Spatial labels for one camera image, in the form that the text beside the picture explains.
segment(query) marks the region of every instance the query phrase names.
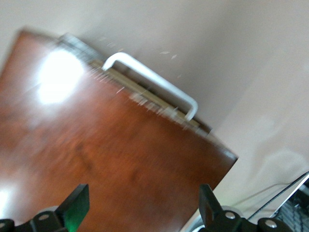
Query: white handle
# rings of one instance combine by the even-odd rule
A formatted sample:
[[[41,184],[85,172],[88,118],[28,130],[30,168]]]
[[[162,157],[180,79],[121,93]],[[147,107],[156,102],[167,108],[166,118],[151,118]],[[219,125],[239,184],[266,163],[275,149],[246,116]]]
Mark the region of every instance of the white handle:
[[[177,98],[183,100],[188,105],[190,105],[190,110],[186,114],[185,118],[187,120],[191,120],[194,115],[197,113],[197,102],[191,98],[189,95],[178,89],[176,86],[168,82],[162,76],[156,74],[154,71],[134,59],[132,56],[128,55],[124,52],[118,52],[112,56],[110,56],[104,63],[102,69],[104,71],[111,68],[116,61],[123,63],[124,65],[128,66],[130,69],[134,70],[135,72],[139,73],[140,75],[144,76],[149,81],[155,83],[156,85],[160,86],[164,90],[171,92]]]

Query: wall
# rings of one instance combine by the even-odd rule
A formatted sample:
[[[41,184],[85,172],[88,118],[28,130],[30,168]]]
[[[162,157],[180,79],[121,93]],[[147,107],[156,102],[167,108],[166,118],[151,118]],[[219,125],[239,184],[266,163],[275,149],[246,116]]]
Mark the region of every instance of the wall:
[[[198,116],[239,155],[216,194],[249,215],[282,186],[248,196],[309,164],[308,10],[307,1],[3,0],[0,63],[24,25],[133,55],[196,98]]]

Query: black cable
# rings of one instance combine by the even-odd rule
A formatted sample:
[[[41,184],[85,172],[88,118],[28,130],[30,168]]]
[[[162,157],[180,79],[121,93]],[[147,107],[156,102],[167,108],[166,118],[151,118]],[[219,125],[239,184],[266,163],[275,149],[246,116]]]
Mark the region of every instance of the black cable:
[[[257,215],[262,209],[264,209],[266,206],[268,206],[270,203],[272,203],[276,198],[278,198],[280,195],[282,195],[286,190],[288,190],[290,187],[292,187],[296,182],[298,182],[300,179],[304,178],[306,175],[308,175],[309,172],[306,172],[302,174],[299,178],[297,178],[295,181],[290,183],[287,187],[285,187],[281,192],[279,192],[276,196],[271,198],[268,202],[266,202],[261,208],[256,210],[254,214],[252,214],[250,217],[248,217],[248,220],[252,219],[255,215]]]

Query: glossy tabletop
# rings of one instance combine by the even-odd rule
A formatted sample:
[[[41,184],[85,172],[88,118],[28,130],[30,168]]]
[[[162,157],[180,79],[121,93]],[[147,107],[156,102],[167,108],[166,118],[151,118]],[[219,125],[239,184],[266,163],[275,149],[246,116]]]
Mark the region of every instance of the glossy tabletop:
[[[79,231],[178,231],[199,185],[236,157],[96,75],[55,40],[19,34],[0,78],[0,218],[25,222],[88,183]]]

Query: silver bolt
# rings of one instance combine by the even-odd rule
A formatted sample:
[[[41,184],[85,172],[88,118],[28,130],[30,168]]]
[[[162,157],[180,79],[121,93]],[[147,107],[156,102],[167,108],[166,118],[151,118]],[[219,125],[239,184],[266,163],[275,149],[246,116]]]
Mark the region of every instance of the silver bolt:
[[[235,214],[233,214],[232,212],[227,212],[227,213],[225,214],[225,216],[226,216],[228,219],[235,219],[235,218],[236,218]]]
[[[276,228],[277,227],[277,224],[274,221],[272,221],[272,220],[266,220],[265,224],[267,226],[269,226],[270,228]]]
[[[39,220],[43,221],[43,220],[48,219],[48,218],[49,218],[48,214],[43,214],[42,216],[39,217]]]

